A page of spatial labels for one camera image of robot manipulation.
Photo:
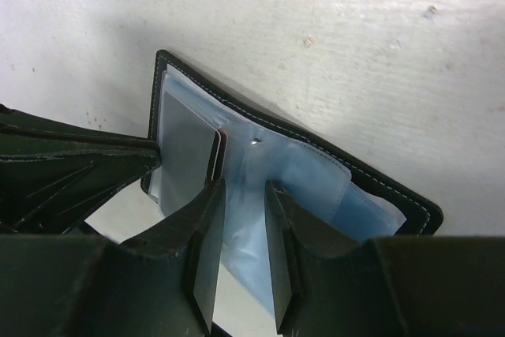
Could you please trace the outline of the black leather card holder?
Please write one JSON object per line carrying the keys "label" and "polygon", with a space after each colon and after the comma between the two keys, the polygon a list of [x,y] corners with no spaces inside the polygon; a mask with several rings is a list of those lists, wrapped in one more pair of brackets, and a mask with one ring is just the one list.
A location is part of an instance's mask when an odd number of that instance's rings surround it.
{"label": "black leather card holder", "polygon": [[348,152],[235,95],[165,50],[155,57],[149,137],[161,166],[142,190],[171,215],[221,172],[226,215],[221,261],[267,312],[274,310],[264,189],[280,182],[305,209],[364,241],[394,234],[432,235],[440,207]]}

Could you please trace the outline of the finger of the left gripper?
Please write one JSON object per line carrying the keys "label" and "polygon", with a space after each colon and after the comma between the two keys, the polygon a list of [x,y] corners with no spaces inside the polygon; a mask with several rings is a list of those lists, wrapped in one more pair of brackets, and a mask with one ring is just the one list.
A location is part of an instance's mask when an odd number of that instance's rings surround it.
{"label": "finger of the left gripper", "polygon": [[156,142],[1,108],[1,232],[67,234],[161,163]]}

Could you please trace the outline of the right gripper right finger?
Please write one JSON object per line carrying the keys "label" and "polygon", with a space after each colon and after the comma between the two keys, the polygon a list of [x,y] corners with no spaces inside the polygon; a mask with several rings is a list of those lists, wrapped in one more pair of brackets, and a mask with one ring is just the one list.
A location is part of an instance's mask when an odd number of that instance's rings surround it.
{"label": "right gripper right finger", "polygon": [[277,332],[283,336],[501,336],[501,237],[357,242],[265,185]]}

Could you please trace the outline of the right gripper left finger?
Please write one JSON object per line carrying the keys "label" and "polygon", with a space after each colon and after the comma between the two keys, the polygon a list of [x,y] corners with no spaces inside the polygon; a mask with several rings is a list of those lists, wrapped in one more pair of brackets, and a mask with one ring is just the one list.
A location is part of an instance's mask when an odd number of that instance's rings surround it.
{"label": "right gripper left finger", "polygon": [[4,336],[222,336],[223,180],[144,232],[1,237]]}

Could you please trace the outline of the dark grey credit card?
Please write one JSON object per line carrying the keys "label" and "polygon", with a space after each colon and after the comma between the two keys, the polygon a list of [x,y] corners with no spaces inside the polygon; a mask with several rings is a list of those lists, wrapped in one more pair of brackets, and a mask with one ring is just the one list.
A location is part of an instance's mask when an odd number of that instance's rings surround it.
{"label": "dark grey credit card", "polygon": [[165,216],[221,177],[226,145],[224,130],[211,126],[170,93],[163,94],[159,206]]}

